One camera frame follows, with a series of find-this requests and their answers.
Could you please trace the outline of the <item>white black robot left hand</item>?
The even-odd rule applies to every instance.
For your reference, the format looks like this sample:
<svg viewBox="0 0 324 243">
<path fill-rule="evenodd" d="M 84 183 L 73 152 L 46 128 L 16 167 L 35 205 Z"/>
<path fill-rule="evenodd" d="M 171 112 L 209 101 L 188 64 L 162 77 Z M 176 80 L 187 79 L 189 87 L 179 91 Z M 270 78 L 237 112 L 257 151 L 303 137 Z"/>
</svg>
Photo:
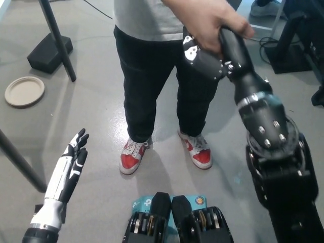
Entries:
<svg viewBox="0 0 324 243">
<path fill-rule="evenodd" d="M 85 145 L 89 134 L 81 129 L 59 157 L 50 178 L 42 208 L 30 222 L 30 227 L 59 232 L 65 222 L 64 211 L 79 181 L 88 152 Z"/>
</svg>

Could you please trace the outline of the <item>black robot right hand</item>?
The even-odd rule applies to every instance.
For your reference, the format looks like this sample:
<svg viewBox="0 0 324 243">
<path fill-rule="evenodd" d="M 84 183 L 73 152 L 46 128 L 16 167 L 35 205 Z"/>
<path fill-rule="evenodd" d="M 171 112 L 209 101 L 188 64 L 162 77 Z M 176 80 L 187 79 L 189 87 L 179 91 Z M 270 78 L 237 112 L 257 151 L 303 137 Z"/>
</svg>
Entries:
<svg viewBox="0 0 324 243">
<path fill-rule="evenodd" d="M 184 28 L 185 60 L 193 69 L 213 81 L 228 77 L 235 86 L 234 100 L 239 108 L 247 105 L 273 105 L 275 99 L 272 88 L 255 72 L 243 38 L 225 27 L 220 29 L 219 38 L 222 58 L 200 47 Z"/>
</svg>

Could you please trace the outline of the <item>person's bare right hand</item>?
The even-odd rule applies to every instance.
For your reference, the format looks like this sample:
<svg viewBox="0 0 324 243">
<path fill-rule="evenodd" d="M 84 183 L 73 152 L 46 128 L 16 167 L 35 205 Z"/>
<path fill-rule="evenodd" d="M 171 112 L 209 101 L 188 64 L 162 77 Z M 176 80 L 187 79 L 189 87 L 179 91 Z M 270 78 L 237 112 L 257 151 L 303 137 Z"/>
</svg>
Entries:
<svg viewBox="0 0 324 243">
<path fill-rule="evenodd" d="M 199 45 L 216 54 L 221 53 L 219 30 L 227 26 L 244 38 L 251 38 L 254 30 L 246 18 L 239 15 L 227 1 L 168 0 L 163 3 L 183 23 Z"/>
</svg>

